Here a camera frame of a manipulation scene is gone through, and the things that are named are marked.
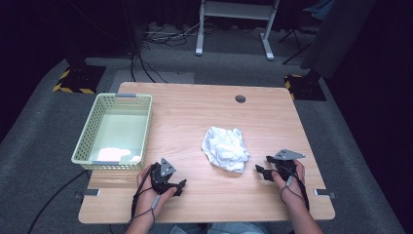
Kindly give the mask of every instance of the plastic basket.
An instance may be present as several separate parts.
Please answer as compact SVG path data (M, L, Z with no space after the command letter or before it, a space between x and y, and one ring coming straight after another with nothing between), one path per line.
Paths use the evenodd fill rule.
M151 113L150 95L97 95L72 162L86 170L141 170Z

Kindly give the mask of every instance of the wooden table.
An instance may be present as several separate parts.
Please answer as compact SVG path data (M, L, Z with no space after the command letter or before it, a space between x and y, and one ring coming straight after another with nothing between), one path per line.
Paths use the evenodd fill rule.
M266 156L283 148L306 155L299 161L306 168L313 217L335 216L330 199L313 193L313 189L325 186L287 89L126 82L119 93L153 96L144 163L160 162L165 157L177 169L169 182L188 180L182 195L169 200L157 222L289 220L278 188L255 170L255 164L270 169ZM236 102L238 95L246 101ZM226 172L208 161L201 145L210 127L243 132L250 154L243 174ZM99 188L100 194L85 197L79 220L127 222L137 174L94 171L89 188Z

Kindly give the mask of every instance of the white metal frame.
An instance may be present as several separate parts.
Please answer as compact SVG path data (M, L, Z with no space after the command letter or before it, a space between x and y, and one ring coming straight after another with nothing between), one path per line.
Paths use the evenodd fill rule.
M280 0L275 0L273 6L261 6L242 3L210 2L202 0L200 9L200 31L198 32L197 49L195 54L201 56L204 46L204 20L205 16L240 18L251 20L266 20L267 27L265 33L260 33L260 38L264 46L268 60L274 60L273 51L268 43L271 27L276 16L277 7Z

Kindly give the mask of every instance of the crumpled paper towel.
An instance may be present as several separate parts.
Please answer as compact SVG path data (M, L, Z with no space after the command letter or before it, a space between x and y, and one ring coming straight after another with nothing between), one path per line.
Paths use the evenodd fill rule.
M243 173L249 153L243 144L243 133L211 127L203 141L202 149L209 162L228 172Z

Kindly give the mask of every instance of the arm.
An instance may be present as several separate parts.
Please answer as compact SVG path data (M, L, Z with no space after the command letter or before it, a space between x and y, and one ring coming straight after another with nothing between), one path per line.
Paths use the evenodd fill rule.
M296 160L294 160L294 164L296 166L298 178L300 178L300 180L305 183L303 165ZM310 212L305 206L305 203L302 199L303 195L301 193L297 180L294 178L289 187L285 187L285 181L282 180L280 174L278 174L277 172L272 172L272 176L275 184L281 191L282 200L288 207L294 232L296 234L322 233L319 225L313 219Z
M141 194L137 199L134 218L131 220L131 225L127 230L127 234L146 234L151 229L155 222L155 218L159 215L165 203L176 192L176 188L170 188L167 192L159 197L159 202L154 203L158 194L152 189L150 177L143 181L143 177L148 172L151 166L146 167L136 177L137 186L143 182Z

